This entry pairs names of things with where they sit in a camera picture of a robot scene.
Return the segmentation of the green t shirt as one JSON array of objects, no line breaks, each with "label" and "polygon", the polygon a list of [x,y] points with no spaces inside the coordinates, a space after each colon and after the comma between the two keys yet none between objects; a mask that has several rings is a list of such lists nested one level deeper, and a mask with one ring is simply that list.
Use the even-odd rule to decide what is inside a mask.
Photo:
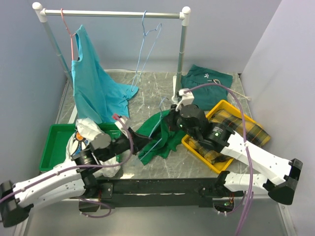
[{"label": "green t shirt", "polygon": [[[163,118],[168,114],[168,110],[163,111]],[[136,132],[148,137],[153,127],[159,120],[159,116],[159,112],[151,116]],[[163,159],[166,159],[170,151],[177,151],[177,145],[181,143],[182,138],[186,135],[182,130],[170,131],[163,118],[158,128],[153,132],[151,142],[148,143],[138,154],[138,158],[140,159],[160,138],[162,138],[159,144],[142,160],[143,165],[147,165],[155,156],[160,156]]]}]

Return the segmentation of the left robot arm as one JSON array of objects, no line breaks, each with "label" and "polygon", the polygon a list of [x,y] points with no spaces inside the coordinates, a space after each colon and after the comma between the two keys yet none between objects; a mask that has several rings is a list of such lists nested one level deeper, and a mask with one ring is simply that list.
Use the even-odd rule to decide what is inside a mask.
[{"label": "left robot arm", "polygon": [[102,163],[126,150],[136,154],[150,141],[150,137],[132,129],[116,139],[100,132],[90,138],[85,149],[52,170],[22,182],[2,182],[0,216],[3,226],[18,225],[28,218],[32,209],[67,198],[95,196],[98,185],[94,173],[104,167]]}]

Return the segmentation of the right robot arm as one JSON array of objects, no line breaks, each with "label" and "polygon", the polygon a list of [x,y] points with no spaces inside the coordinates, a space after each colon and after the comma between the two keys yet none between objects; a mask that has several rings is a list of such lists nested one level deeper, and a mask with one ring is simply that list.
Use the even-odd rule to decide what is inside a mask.
[{"label": "right robot arm", "polygon": [[247,190],[249,193],[267,194],[272,200],[291,205],[300,178],[303,162],[284,159],[244,141],[232,128],[210,121],[196,105],[186,105],[177,110],[172,105],[164,117],[171,131],[184,131],[202,147],[229,156],[258,174],[237,174],[224,171],[219,174],[216,192],[226,196],[230,192]]}]

